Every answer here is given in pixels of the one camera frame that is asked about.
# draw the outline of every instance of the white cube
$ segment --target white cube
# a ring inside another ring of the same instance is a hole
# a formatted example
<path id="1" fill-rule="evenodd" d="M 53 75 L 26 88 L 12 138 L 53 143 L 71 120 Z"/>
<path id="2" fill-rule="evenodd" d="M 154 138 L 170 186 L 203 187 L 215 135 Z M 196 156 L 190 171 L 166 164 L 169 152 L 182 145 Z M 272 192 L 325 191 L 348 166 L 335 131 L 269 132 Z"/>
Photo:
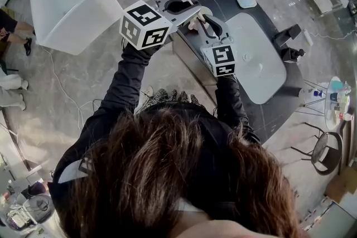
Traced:
<path id="1" fill-rule="evenodd" d="M 215 77 L 234 74 L 237 66 L 237 51 L 234 45 L 202 48 L 201 51 Z"/>
<path id="2" fill-rule="evenodd" d="M 120 34 L 136 49 L 161 45 L 172 27 L 172 22 L 139 0 L 124 10 L 120 20 Z"/>

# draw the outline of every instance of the soap dish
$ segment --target soap dish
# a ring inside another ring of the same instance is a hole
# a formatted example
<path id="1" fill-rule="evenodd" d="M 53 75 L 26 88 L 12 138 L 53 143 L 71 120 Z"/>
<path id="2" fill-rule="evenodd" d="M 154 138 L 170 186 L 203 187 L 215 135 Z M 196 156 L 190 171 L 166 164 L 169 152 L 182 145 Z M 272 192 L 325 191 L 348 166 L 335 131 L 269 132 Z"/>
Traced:
<path id="1" fill-rule="evenodd" d="M 253 8 L 257 6 L 256 0 L 237 0 L 241 8 Z"/>

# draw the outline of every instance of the bathtub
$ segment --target bathtub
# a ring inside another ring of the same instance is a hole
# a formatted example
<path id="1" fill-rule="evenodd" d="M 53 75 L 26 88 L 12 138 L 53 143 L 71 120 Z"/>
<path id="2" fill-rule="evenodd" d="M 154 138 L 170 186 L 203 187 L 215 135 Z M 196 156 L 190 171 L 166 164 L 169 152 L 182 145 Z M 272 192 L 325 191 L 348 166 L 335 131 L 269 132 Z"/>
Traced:
<path id="1" fill-rule="evenodd" d="M 117 0 L 31 0 L 31 12 L 37 43 L 72 55 L 123 14 Z"/>

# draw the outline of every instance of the white pants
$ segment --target white pants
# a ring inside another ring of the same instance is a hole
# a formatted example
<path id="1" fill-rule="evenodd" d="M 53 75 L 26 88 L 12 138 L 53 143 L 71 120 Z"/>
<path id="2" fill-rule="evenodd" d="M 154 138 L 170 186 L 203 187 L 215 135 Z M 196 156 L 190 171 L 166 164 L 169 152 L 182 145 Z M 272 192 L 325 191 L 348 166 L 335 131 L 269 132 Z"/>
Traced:
<path id="1" fill-rule="evenodd" d="M 21 87 L 23 79 L 19 75 L 6 75 L 0 68 L 0 106 L 20 106 L 23 100 L 20 94 L 8 90 Z"/>

